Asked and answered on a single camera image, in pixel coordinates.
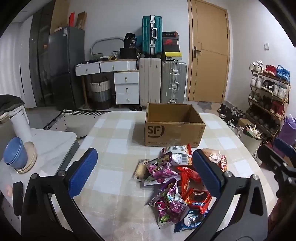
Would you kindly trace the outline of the red Oreo cookie packet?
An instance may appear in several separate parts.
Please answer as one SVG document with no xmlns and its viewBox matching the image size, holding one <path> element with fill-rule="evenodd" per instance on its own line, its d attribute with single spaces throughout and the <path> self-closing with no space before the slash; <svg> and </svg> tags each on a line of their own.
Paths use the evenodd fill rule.
<svg viewBox="0 0 296 241">
<path fill-rule="evenodd" d="M 207 190 L 190 188 L 185 195 L 185 202 L 189 208 L 198 210 L 201 214 L 208 210 L 211 200 L 212 196 Z"/>
</svg>

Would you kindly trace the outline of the bread bun clear bag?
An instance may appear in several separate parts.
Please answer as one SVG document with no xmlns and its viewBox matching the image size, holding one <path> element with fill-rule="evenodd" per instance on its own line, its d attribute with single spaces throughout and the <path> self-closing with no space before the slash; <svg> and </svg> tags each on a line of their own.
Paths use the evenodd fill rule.
<svg viewBox="0 0 296 241">
<path fill-rule="evenodd" d="M 211 162 L 217 164 L 223 172 L 227 171 L 227 159 L 221 151 L 206 148 L 202 149 L 202 152 Z"/>
</svg>

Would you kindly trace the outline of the blue Oreo cookie packet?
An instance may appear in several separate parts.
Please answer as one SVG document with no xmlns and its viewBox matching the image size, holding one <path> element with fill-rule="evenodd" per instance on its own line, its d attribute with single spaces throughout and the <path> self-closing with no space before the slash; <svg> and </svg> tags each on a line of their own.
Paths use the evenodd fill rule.
<svg viewBox="0 0 296 241">
<path fill-rule="evenodd" d="M 206 209 L 204 213 L 197 209 L 190 209 L 187 215 L 175 225 L 174 233 L 194 230 L 202 223 L 208 212 L 209 209 Z"/>
</svg>

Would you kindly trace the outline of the red wafer roll packet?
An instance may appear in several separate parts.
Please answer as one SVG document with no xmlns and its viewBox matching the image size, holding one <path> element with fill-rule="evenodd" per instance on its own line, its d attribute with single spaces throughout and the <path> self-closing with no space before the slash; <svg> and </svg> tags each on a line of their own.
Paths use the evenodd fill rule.
<svg viewBox="0 0 296 241">
<path fill-rule="evenodd" d="M 200 184 L 202 179 L 196 171 L 186 166 L 177 166 L 176 169 L 179 171 L 179 175 L 181 177 L 181 196 L 185 198 L 190 180 Z"/>
</svg>

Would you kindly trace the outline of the white red noodle packet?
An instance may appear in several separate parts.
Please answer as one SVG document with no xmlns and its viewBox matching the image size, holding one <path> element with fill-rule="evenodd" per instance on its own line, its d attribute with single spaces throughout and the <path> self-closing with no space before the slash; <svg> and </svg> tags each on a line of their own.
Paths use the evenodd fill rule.
<svg viewBox="0 0 296 241">
<path fill-rule="evenodd" d="M 172 153 L 172 164 L 177 166 L 191 166 L 192 165 L 192 148 L 190 144 L 183 146 L 169 146 L 162 148 L 161 153 Z"/>
</svg>

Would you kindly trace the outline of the SF cardboard box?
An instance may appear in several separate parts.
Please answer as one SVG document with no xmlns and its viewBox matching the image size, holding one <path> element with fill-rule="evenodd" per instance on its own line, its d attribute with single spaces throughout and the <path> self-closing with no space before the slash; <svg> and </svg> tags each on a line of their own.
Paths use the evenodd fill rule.
<svg viewBox="0 0 296 241">
<path fill-rule="evenodd" d="M 206 125 L 189 104 L 148 103 L 144 143 L 151 147 L 198 147 Z"/>
</svg>

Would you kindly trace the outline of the purple grape candy bag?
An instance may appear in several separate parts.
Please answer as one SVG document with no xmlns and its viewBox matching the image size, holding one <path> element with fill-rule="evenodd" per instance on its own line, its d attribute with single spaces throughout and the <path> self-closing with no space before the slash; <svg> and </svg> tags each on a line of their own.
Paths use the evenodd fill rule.
<svg viewBox="0 0 296 241">
<path fill-rule="evenodd" d="M 168 152 L 153 160 L 144 161 L 150 176 L 144 181 L 145 186 L 164 184 L 175 178 L 180 181 L 180 175 L 171 169 L 172 153 Z"/>
</svg>

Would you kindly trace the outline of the purple gift bag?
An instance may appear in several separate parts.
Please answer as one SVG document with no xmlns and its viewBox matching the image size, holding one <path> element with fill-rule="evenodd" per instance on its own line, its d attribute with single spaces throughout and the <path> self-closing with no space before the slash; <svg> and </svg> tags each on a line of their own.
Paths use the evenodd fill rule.
<svg viewBox="0 0 296 241">
<path fill-rule="evenodd" d="M 295 118 L 286 116 L 284 124 L 278 134 L 278 138 L 293 146 L 296 139 L 296 122 Z"/>
</svg>

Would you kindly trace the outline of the beige bowl stack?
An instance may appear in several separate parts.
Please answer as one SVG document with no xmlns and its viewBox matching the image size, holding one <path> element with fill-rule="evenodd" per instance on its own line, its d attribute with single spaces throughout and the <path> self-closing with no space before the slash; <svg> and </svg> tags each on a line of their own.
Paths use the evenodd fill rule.
<svg viewBox="0 0 296 241">
<path fill-rule="evenodd" d="M 24 148 L 27 152 L 28 160 L 22 169 L 16 169 L 16 172 L 20 174 L 30 171 L 37 160 L 37 150 L 33 142 L 25 142 Z"/>
</svg>

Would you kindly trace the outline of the blue bowl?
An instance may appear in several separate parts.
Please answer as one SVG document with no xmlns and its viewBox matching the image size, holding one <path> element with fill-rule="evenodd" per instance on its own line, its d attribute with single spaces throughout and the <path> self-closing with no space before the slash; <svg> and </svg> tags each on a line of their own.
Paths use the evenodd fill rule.
<svg viewBox="0 0 296 241">
<path fill-rule="evenodd" d="M 14 169 L 22 169 L 27 164 L 28 155 L 19 137 L 12 138 L 4 149 L 4 162 Z"/>
</svg>

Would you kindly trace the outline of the silver aluminium suitcase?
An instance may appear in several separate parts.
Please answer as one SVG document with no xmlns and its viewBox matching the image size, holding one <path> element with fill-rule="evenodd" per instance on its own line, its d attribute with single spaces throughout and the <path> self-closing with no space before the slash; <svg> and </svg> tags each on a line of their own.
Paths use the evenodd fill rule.
<svg viewBox="0 0 296 241">
<path fill-rule="evenodd" d="M 187 65 L 182 61 L 162 61 L 161 103 L 184 102 Z"/>
</svg>

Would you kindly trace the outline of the woven laundry basket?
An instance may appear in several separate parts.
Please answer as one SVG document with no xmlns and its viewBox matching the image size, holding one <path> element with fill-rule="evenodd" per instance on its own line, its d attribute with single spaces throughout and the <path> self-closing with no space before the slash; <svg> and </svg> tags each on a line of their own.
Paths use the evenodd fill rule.
<svg viewBox="0 0 296 241">
<path fill-rule="evenodd" d="M 96 109 L 109 109 L 112 106 L 111 82 L 102 77 L 100 82 L 90 82 L 91 99 Z"/>
</svg>

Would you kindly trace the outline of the beige suitcase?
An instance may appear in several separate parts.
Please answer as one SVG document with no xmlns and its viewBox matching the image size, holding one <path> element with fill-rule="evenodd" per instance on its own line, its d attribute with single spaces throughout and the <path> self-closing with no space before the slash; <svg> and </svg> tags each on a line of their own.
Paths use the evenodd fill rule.
<svg viewBox="0 0 296 241">
<path fill-rule="evenodd" d="M 159 58 L 140 58 L 139 60 L 139 104 L 146 108 L 148 103 L 160 103 L 161 68 Z"/>
</svg>

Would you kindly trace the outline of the teal suitcase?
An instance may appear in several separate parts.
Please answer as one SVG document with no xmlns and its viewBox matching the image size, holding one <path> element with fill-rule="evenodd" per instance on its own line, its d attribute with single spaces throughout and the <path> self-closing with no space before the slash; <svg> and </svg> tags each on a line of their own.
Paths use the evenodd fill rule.
<svg viewBox="0 0 296 241">
<path fill-rule="evenodd" d="M 152 56 L 163 52 L 163 19 L 161 16 L 142 17 L 142 52 Z"/>
</svg>

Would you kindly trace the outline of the dark grey refrigerator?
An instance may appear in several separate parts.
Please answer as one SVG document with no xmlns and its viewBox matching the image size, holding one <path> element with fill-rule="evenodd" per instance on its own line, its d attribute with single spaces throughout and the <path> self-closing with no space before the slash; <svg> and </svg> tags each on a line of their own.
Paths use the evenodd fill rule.
<svg viewBox="0 0 296 241">
<path fill-rule="evenodd" d="M 49 65 L 54 101 L 58 110 L 79 109 L 83 100 L 82 81 L 75 66 L 85 60 L 83 30 L 64 27 L 49 36 Z"/>
</svg>

